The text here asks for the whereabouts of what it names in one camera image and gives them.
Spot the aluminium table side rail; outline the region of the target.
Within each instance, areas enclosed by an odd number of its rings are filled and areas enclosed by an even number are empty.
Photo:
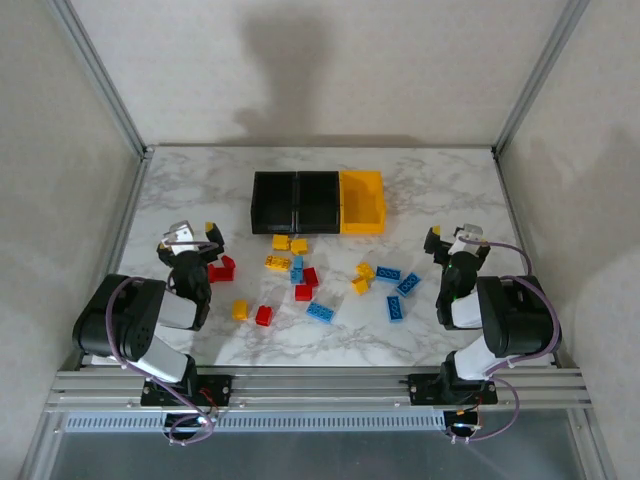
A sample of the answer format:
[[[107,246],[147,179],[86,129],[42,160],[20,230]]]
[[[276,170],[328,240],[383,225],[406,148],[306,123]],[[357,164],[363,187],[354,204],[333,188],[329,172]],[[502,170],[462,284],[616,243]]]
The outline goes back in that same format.
[[[103,265],[101,266],[101,270],[98,273],[97,279],[92,285],[92,290],[90,291],[88,299],[91,299],[93,297],[93,294],[100,286],[104,277],[107,274],[116,273],[120,267],[130,235],[131,226],[138,207],[139,198],[154,153],[155,151],[153,149],[147,150],[137,166],[134,180],[130,189],[128,190],[128,195],[124,207],[116,217],[117,222],[113,231],[114,237],[108,244],[108,249],[105,254]]]
[[[560,326],[560,321],[559,321],[556,309],[554,308],[553,304],[547,297],[546,293],[544,292],[540,284],[534,285],[528,281],[528,279],[535,278],[535,275],[534,275],[535,269],[533,267],[533,262],[532,262],[531,256],[526,251],[523,232],[522,232],[522,229],[520,228],[520,224],[517,218],[512,196],[509,193],[509,189],[506,184],[505,176],[503,173],[503,169],[500,163],[500,158],[497,153],[497,150],[493,148],[491,150],[491,154],[494,160],[496,173],[497,173],[497,176],[501,185],[502,193],[505,198],[505,202],[509,212],[512,228],[514,230],[514,233],[518,242],[518,247],[516,248],[516,251],[519,251],[520,255],[523,258],[523,267],[525,268],[525,272],[526,272],[526,275],[522,279],[514,278],[514,281],[516,283],[520,283],[525,288],[529,289],[544,304],[547,310],[547,313],[549,314],[551,319],[551,338],[549,340],[549,343],[539,352],[526,354],[524,357],[521,357],[518,359],[519,362],[524,362],[525,360],[534,360],[534,359],[546,356],[547,354],[554,353],[557,350],[558,341],[561,339],[561,326]]]

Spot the yellow plastic bin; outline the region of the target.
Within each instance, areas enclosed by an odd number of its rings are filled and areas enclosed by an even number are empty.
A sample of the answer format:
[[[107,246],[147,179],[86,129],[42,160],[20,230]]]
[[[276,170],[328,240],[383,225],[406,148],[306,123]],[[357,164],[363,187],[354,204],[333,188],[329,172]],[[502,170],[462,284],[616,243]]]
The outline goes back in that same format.
[[[342,170],[340,233],[378,235],[385,231],[386,202],[379,171]]]

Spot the wide aluminium mounting rail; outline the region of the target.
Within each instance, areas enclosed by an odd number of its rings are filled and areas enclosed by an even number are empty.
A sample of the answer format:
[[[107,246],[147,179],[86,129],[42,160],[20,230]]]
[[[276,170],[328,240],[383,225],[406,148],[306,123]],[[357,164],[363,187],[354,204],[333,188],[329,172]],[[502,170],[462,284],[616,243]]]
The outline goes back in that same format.
[[[201,374],[231,376],[229,412],[387,411],[410,409],[412,374],[434,367],[201,367]],[[592,402],[577,368],[517,367],[499,372],[515,387],[496,386],[497,410],[588,409]],[[57,373],[45,408],[61,411],[141,409],[144,380],[114,366]]]

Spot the aluminium frame post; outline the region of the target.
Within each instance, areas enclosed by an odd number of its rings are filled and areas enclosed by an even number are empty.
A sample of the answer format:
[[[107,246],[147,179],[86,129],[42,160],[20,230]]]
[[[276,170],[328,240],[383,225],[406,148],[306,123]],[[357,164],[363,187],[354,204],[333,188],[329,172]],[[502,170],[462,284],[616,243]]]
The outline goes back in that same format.
[[[591,0],[567,0],[492,146],[496,162],[506,153]]]
[[[88,78],[106,103],[113,120],[134,154],[146,159],[148,147],[111,79],[71,0],[45,0],[83,64]]]

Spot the red L-shaped lego piece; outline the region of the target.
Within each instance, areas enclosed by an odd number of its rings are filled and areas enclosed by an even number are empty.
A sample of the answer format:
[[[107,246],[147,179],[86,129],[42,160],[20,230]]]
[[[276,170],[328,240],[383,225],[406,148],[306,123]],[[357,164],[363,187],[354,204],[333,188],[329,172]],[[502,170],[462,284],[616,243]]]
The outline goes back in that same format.
[[[211,284],[219,282],[232,282],[235,277],[236,263],[228,255],[222,255],[221,265],[208,265],[208,278]]]

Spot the black plastic bin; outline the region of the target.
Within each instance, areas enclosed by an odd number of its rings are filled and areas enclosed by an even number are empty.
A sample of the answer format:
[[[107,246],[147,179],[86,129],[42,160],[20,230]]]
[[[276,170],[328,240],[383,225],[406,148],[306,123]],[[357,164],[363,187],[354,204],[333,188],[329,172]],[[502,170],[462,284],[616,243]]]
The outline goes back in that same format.
[[[340,232],[340,185],[337,171],[300,171],[296,231],[300,234]]]
[[[295,231],[296,188],[293,171],[254,174],[250,207],[254,235],[292,234]]]

